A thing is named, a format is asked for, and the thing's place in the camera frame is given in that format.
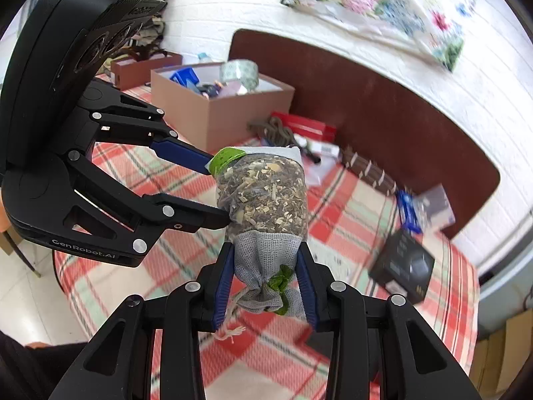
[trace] tape roll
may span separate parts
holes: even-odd
[[[220,66],[220,81],[240,81],[248,90],[255,90],[259,84],[259,68],[251,60],[230,60]]]

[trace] floral fabric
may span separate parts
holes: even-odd
[[[475,0],[281,0],[342,28],[430,57],[452,71]]]

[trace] red box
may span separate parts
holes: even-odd
[[[272,116],[279,117],[283,126],[287,126],[295,134],[310,138],[311,140],[332,143],[337,134],[337,128],[335,126],[326,125],[322,121],[279,112],[273,112]]]

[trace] blue object in box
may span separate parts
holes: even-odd
[[[399,190],[396,192],[396,200],[398,201],[402,227],[418,234],[422,233],[422,228],[420,228],[416,218],[415,208],[412,205],[411,195]]]
[[[193,71],[193,68],[179,69],[171,75],[170,79],[174,82],[181,84],[183,87],[187,87],[187,80],[192,82],[194,85],[200,82],[195,72]]]
[[[190,79],[187,80],[187,88],[189,90],[192,90],[195,93],[198,93],[199,95],[202,94],[200,93],[200,90],[198,90],[198,87],[196,87],[196,84],[193,84],[193,82]]]

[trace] black box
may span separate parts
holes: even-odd
[[[399,293],[411,304],[426,297],[435,259],[406,229],[390,236],[369,276],[389,293]]]

